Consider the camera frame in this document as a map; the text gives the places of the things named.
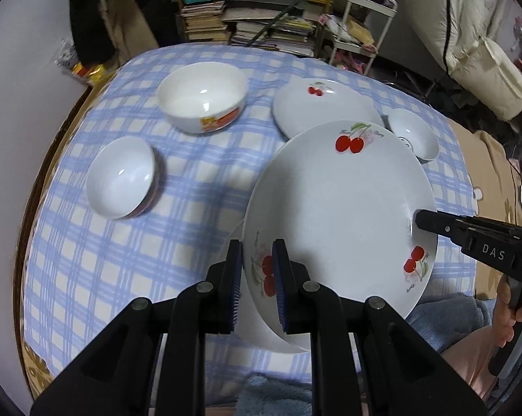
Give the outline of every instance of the tablecloth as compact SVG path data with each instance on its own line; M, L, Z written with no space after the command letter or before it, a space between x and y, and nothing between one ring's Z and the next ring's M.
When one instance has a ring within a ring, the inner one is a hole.
M247 107L230 126L209 135L179 132L154 96L170 72L197 61L238 66L249 78ZM181 44L146 52L120 69L62 154L37 214L24 283L24 337L53 375L137 296L175 297L205 277L225 239L242 221L256 179L285 138L271 102L291 75L343 83L370 97L379 113L402 107L432 128L438 158L423 168L436 206L474 215L472 186L446 118L394 88L333 68L259 49ZM101 148L125 135L141 136L161 165L159 192L136 218L107 221L88 207L86 171ZM472 294L475 261L440 237L426 296ZM234 395L251 372L308 382L310 355L277 354L237 336L209 337L208 403Z

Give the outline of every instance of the small white bowl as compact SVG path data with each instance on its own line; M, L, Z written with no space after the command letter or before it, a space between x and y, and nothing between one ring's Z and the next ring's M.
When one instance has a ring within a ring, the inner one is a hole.
M197 62L172 72L157 87L169 123L192 134L221 129L245 106L248 78L230 64Z
M141 203L153 187L154 177L155 156L150 145L139 137L120 137L99 152L88 170L88 203L105 219L137 215L145 209Z
M388 113L388 124L417 158L432 161L440 153L440 146L432 129L414 112L402 108L392 109Z

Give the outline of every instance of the person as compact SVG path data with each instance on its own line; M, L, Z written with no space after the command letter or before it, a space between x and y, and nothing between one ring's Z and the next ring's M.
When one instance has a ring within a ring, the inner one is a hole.
M445 361L472 387L489 409L495 405L496 401L504 401L507 398L508 392L505 391L513 382L512 379L509 379L501 384L488 371L488 363L494 355L496 347L504 347L507 342L511 341L515 334L513 329L515 323L522 322L522 307L518 311L512 310L508 306L510 299L511 290L506 276L503 276L497 286L495 301L479 301L473 297L462 296L423 303L415 307L406 319L426 342L441 353ZM492 316L490 316L489 312L492 307ZM275 386L273 379L259 376L255 376L253 379L261 390L268 385ZM259 401L267 406L270 404L278 407L277 402L263 402L262 391L255 395L255 387L252 388L249 381L245 388L245 393L249 396L247 399L243 398L244 392L242 392L238 398L238 400L242 399L242 402L239 402L237 407L207 408L206 416L249 414L244 403L252 401L252 393L253 401L257 403L257 409L260 408ZM282 401L289 399L289 396L282 396ZM306 411L304 396L300 403L302 404L301 411L297 414L304 414ZM363 415L368 415L366 404L363 403L362 409Z

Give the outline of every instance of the blue and white checkered tablecloth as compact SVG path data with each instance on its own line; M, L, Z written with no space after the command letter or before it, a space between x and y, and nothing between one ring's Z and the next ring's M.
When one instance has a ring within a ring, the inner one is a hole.
M154 93L170 72L198 61L238 66L249 77L247 107L230 126L204 136L165 121ZM370 97L379 113L403 107L430 124L440 143L424 165L438 209L474 215L472 186L446 118L378 81L314 59L279 52L182 44L129 63L88 113L63 153L37 215L27 261L24 336L57 375L137 296L175 297L205 277L225 239L242 221L257 177L285 142L271 117L276 90L299 77L339 81ZM101 148L141 136L163 159L159 197L139 217L107 221L89 208L86 172ZM472 293L476 263L440 238L426 295ZM207 402L233 395L252 371L310 381L310 355L260 350L235 335L206 346Z

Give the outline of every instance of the device handle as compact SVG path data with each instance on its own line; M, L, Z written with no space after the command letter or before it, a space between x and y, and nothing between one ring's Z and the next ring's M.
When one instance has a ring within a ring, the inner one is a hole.
M509 307L516 311L522 307L522 283L511 277L507 277L507 283L511 289ZM515 331L513 339L498 349L488 363L490 374L501 379L509 376L522 354L522 322L515 323L513 330Z

